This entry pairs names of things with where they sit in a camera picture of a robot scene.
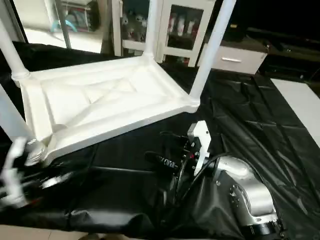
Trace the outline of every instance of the white robot part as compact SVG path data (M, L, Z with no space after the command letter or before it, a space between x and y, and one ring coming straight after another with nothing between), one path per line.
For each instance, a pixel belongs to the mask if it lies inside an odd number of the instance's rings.
M205 158L209 157L210 155L208 152L208 149L211 142L211 136L210 136L206 121L202 120L202 121L198 121L197 123L193 123L190 126L187 135L189 137L190 142L192 142L191 139L198 137L201 143L198 162L194 170L194 176L196 176L201 170L204 164Z
M27 139L25 137L17 137L12 143L0 174L0 179L6 187L7 196L1 198L5 205L12 205L21 208L27 205L27 200L19 181L18 171L13 168L15 159L21 157L24 153Z

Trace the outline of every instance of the drawer handle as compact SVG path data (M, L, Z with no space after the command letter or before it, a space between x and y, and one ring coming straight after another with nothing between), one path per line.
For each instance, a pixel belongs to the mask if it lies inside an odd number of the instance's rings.
M223 57L222 58L223 61L227 61L227 62L233 62L233 63L241 63L242 61L239 59L234 59L234 58L228 58L228 57Z

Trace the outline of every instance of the wire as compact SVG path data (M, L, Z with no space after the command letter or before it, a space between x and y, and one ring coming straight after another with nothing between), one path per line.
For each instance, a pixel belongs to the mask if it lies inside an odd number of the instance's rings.
M177 137L179 139L186 139L186 140L188 139L186 136L175 134L172 131L161 131L159 135L160 136L166 136L166 135L174 136L174 137Z
M183 162L182 166L181 166L181 171L180 171L180 174L179 174L179 178L178 178L178 181L175 185L175 191L174 191L174 198L173 198L173 204L175 204L178 200L178 191L180 189L180 184L181 184L181 181L182 181L182 176L185 172L185 169L186 169L186 166L187 166L187 163L189 161L190 158L186 158L186 160Z
M201 175L204 173L204 171L206 170L206 168L211 164L211 163L216 163L217 159L220 157L223 157L227 155L226 152L221 153L221 154L217 154L215 156L213 156L209 161L206 162L206 164L201 168L201 170L197 173L197 175L195 176L195 178L193 179L193 181L191 182L189 188L185 191L184 195L182 196L180 202L183 202L187 196L187 194L190 192L190 189L196 184L197 180L201 177Z

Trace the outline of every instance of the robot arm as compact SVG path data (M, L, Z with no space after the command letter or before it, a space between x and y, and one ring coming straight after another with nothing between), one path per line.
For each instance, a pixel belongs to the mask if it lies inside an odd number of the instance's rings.
M278 219L273 198L259 174L242 159L223 154L210 156L208 150L211 137L205 121L192 124L187 132L187 138L176 135L172 135L172 138L177 138L175 143L183 148L182 151L178 151L183 156L181 162L174 162L160 154L152 156L152 152L149 152L146 158L174 172L178 179L176 192L179 190L179 179L183 173L187 172L194 176L188 190L180 194L182 196L180 199L175 198L174 202L183 201L200 174L213 177L215 181L222 172L225 172L234 180L230 188L230 204L245 238L274 240L283 237L279 224L281 221Z
M27 153L23 166L17 167L16 160ZM43 168L45 148L41 142L17 137L6 155L0 171L0 204L2 207L22 208L43 195L43 191L68 180L73 172L62 174L59 167Z
M191 125L188 131L189 140L198 137L200 150L195 168L201 169L208 158L208 147L211 141L205 121ZM221 156L214 168L214 178L221 172L227 173L236 182L230 188L230 201L240 225L247 238L271 235L277 232L278 216L268 188L257 179L257 173L246 162L232 156Z

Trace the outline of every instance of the drawer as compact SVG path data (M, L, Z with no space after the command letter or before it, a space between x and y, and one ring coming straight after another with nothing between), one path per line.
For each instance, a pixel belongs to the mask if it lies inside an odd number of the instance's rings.
M198 66L201 64L207 46L208 44L203 46ZM255 74L266 56L267 54L265 52L220 46L212 68L238 73Z

